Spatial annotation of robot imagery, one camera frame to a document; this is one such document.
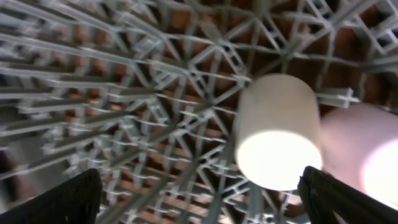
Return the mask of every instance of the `pink cylinder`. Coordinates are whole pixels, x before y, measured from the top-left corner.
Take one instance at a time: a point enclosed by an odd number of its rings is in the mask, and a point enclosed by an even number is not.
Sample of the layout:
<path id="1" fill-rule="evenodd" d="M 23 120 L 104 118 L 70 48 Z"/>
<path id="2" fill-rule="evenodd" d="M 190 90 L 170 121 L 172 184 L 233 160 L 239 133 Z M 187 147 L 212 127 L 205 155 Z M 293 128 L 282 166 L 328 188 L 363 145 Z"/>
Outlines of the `pink cylinder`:
<path id="1" fill-rule="evenodd" d="M 398 117 L 368 105 L 327 114 L 321 125 L 323 170 L 398 209 Z"/>

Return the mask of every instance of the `plastic grid structure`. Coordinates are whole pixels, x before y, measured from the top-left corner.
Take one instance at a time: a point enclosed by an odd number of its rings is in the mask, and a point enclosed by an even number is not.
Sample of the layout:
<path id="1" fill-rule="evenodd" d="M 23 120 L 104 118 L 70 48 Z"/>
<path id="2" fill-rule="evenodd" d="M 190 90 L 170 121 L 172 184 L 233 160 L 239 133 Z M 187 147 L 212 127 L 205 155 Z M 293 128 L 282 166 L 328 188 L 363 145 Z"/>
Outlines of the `plastic grid structure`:
<path id="1" fill-rule="evenodd" d="M 0 88 L 0 98 L 17 99 L 20 113 L 30 118 L 3 126 L 1 135 L 42 131 L 47 156 L 1 174 L 0 179 L 62 161 L 68 161 L 65 173 L 70 176 L 98 168 L 104 178 L 98 224 L 150 223 L 143 215 L 147 208 L 155 216 L 152 222 L 170 216 L 174 223 L 307 223 L 306 215 L 284 217 L 290 194 L 277 207 L 264 189 L 237 170 L 236 108 L 222 102 L 278 66 L 286 73 L 293 58 L 322 62 L 316 84 L 319 103 L 346 108 L 361 101 L 368 74 L 397 71 L 398 59 L 392 54 L 398 44 L 397 3 L 341 0 L 332 10 L 326 0 L 299 0 L 296 11 L 271 13 L 283 2 L 257 0 L 248 10 L 234 6 L 232 0 L 212 5 L 199 0 L 1 1 L 0 73 L 11 87 Z M 359 15 L 374 6 L 387 16 L 368 28 Z M 191 25 L 179 34 L 168 32 L 173 10 L 190 13 Z M 220 24 L 212 22 L 214 15 L 221 17 Z M 231 15 L 244 20 L 229 29 Z M 274 19 L 292 22 L 289 39 Z M 301 29 L 301 24 L 320 29 Z M 333 56 L 336 33 L 342 28 L 353 29 L 369 45 L 366 62 Z M 253 29 L 249 44 L 232 41 L 249 29 Z M 197 36 L 198 30 L 204 36 Z M 96 40 L 99 31 L 106 33 L 102 43 Z M 325 55 L 304 53 L 326 35 Z M 262 37 L 268 47 L 258 44 Z M 176 41 L 183 41 L 182 51 Z M 206 46 L 198 54 L 197 43 Z M 256 52 L 277 57 L 252 72 Z M 201 70 L 199 65 L 209 58 L 210 70 Z M 98 61 L 101 75 L 93 72 Z M 223 62 L 231 73 L 218 72 Z M 331 63 L 363 69 L 355 96 L 349 88 L 322 89 Z M 125 66 L 126 74 L 115 81 L 119 65 Z M 234 85 L 216 94 L 219 79 Z M 189 83 L 197 97 L 186 97 Z M 229 121 L 220 111 L 229 115 Z M 221 134 L 208 134 L 210 123 Z M 205 148 L 206 142 L 216 146 Z M 183 153 L 176 153 L 178 147 Z M 153 154 L 162 161 L 162 172 L 146 167 Z M 184 164 L 178 175 L 172 171 L 176 164 Z M 132 181 L 124 180 L 126 172 Z M 204 184 L 197 184 L 196 178 Z M 247 200 L 236 200 L 240 195 Z M 185 203 L 173 204 L 177 197 Z M 195 212 L 194 197 L 210 198 L 208 211 Z"/>

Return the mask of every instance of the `cylindrical object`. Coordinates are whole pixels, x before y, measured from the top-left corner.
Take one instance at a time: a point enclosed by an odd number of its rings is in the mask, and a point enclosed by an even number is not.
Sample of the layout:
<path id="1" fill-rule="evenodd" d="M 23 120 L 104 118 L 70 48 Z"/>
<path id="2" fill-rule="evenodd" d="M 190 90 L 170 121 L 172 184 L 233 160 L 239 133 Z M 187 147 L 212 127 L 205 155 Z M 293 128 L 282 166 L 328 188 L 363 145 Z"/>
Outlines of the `cylindrical object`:
<path id="1" fill-rule="evenodd" d="M 236 162 L 255 184 L 295 190 L 306 166 L 320 169 L 320 116 L 311 88 L 290 75 L 253 82 L 239 99 Z"/>
<path id="2" fill-rule="evenodd" d="M 337 109 L 322 121 L 323 170 L 398 209 L 398 118 L 368 105 Z"/>

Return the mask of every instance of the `white cylinder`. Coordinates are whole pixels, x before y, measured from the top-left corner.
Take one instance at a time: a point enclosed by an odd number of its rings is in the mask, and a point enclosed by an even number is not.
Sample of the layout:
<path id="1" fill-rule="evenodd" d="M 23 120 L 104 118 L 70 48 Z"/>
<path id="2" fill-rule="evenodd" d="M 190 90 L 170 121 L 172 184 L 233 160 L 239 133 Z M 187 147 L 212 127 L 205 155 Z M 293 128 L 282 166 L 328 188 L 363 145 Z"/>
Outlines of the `white cylinder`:
<path id="1" fill-rule="evenodd" d="M 306 166 L 322 166 L 319 117 L 314 92 L 298 78 L 254 81 L 239 99 L 235 158 L 242 173 L 267 189 L 297 189 Z"/>

